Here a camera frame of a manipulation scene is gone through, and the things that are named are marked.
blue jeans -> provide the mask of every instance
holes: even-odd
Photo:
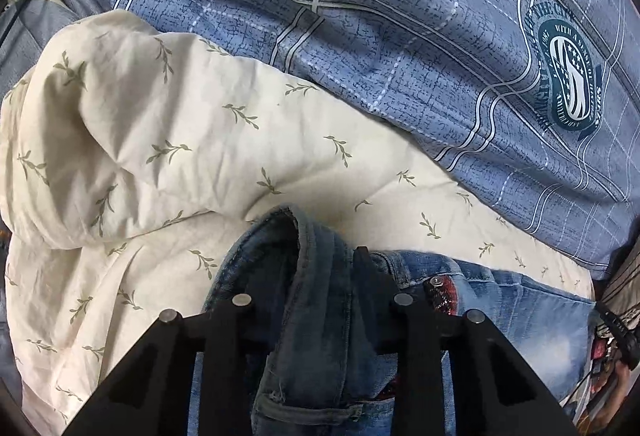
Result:
[[[588,358],[593,303],[508,271],[433,253],[372,253],[398,287],[422,293],[440,276],[441,305],[461,315],[484,311],[521,352],[557,399],[580,380]],[[378,356],[364,332],[352,280],[353,250],[294,206],[279,207],[236,242],[221,266],[205,309],[244,291],[248,276],[268,269],[269,286],[286,306],[276,349],[249,359],[247,380],[257,435],[388,435],[394,409],[389,385],[396,355]],[[447,433],[454,434],[449,360],[443,356]],[[198,368],[190,434],[196,434]]]

plaid pattern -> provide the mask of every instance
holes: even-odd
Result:
[[[411,132],[481,200],[596,279],[634,235],[640,18],[630,0],[111,2],[162,32],[194,32],[313,80]],[[602,119],[587,137],[546,127],[539,114],[540,69],[523,21],[544,2],[575,16],[603,69]],[[566,87],[580,114],[579,66],[567,66],[577,69]]]

round metal bolt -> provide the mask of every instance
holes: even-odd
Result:
[[[414,298],[408,293],[397,293],[394,295],[394,302],[398,306],[410,306],[414,303]]]
[[[238,295],[234,295],[234,297],[231,299],[231,302],[239,307],[248,306],[249,304],[251,304],[251,295],[246,293],[239,293]]]
[[[158,315],[158,320],[163,322],[164,324],[168,324],[169,322],[175,321],[175,318],[178,316],[178,311],[172,310],[169,308],[168,310],[160,311]]]
[[[472,321],[474,324],[481,324],[486,318],[484,313],[480,310],[469,310],[466,312],[466,318]]]

gray fabric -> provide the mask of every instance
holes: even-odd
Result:
[[[31,0],[15,21],[0,48],[0,96],[20,80],[40,57],[49,39],[63,27],[79,19],[110,9],[109,0]],[[0,17],[4,31],[15,6]]]
[[[49,39],[63,27],[79,19],[108,11],[109,0],[31,0],[11,28],[0,48],[0,97],[33,66]],[[4,32],[15,7],[0,16],[0,33]],[[4,224],[0,220],[0,231]],[[8,237],[0,239],[0,271],[8,249]],[[20,268],[11,268],[11,277]],[[14,352],[6,320],[6,279],[0,280],[0,380],[18,405],[22,404],[22,381],[15,365]]]

